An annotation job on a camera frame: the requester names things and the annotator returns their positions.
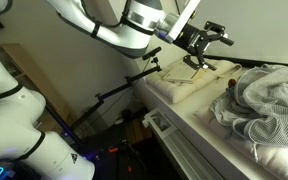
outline floor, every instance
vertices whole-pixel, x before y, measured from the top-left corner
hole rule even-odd
[[[180,179],[154,136],[133,144],[134,151],[125,139],[126,125],[121,124],[85,140],[81,153],[96,166],[94,180]]]

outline crumpled blanket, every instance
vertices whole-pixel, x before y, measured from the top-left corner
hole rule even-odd
[[[246,71],[210,109],[219,123],[255,144],[288,146],[288,67]]]

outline gray blanket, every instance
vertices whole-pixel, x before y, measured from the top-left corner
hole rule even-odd
[[[211,105],[217,120],[257,144],[288,146],[288,67],[257,67]]]

